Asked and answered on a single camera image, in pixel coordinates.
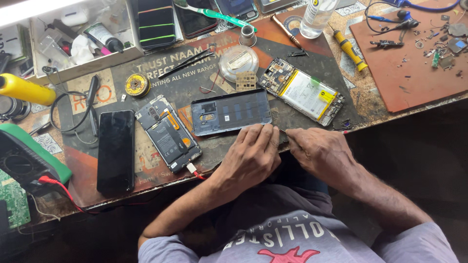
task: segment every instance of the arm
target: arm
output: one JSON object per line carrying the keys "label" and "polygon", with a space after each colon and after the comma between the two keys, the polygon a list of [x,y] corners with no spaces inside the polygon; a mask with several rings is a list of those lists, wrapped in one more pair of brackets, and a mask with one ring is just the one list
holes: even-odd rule
{"label": "arm", "polygon": [[432,219],[404,195],[381,182],[354,160],[344,135],[318,128],[286,130],[291,154],[329,186],[369,205],[380,226],[402,232]]}
{"label": "arm", "polygon": [[271,124],[242,129],[219,168],[159,214],[141,234],[138,248],[150,238],[181,231],[197,216],[265,180],[281,162],[278,142],[279,129]]}

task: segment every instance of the green circuit board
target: green circuit board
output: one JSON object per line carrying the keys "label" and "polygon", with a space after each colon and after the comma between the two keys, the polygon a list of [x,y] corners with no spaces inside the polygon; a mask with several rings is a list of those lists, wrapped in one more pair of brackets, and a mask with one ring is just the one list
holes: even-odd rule
{"label": "green circuit board", "polygon": [[10,229],[31,221],[26,191],[20,184],[0,169],[0,200],[7,202]]}

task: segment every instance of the hand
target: hand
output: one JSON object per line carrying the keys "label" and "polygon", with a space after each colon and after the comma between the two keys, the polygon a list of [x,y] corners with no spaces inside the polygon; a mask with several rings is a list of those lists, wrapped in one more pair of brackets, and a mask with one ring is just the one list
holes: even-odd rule
{"label": "hand", "polygon": [[281,163],[279,129],[271,124],[243,128],[207,182],[228,202],[265,180]]}
{"label": "hand", "polygon": [[289,129],[286,134],[302,168],[338,191],[353,197],[363,183],[375,180],[354,160],[341,132],[309,128]]}

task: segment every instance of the yellow screwdriver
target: yellow screwdriver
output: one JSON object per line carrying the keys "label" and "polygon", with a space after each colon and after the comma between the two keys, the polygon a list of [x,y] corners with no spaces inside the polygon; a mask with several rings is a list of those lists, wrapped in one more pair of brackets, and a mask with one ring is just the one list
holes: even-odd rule
{"label": "yellow screwdriver", "polygon": [[341,34],[341,32],[339,30],[335,30],[331,25],[330,23],[328,23],[328,25],[331,27],[331,29],[333,30],[333,36],[338,40],[338,42],[340,43],[340,46],[341,46],[341,49],[346,53],[348,54],[348,56],[350,56],[352,58],[352,60],[354,61],[354,63],[356,63],[356,66],[358,66],[358,70],[361,71],[365,68],[367,68],[367,64],[364,63],[364,61],[361,60],[361,58],[358,56],[358,54],[356,53],[356,51],[354,51],[354,47],[352,46],[352,44],[349,42],[349,40],[347,40],[346,38],[344,38],[344,36]]}

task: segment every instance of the man's right hand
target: man's right hand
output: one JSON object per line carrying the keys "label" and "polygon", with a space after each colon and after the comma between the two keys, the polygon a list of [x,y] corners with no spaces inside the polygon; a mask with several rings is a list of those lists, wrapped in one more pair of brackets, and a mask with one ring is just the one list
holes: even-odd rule
{"label": "man's right hand", "polygon": [[291,154],[304,170],[338,191],[355,197],[366,182],[377,179],[358,164],[344,135],[319,128],[288,129]]}

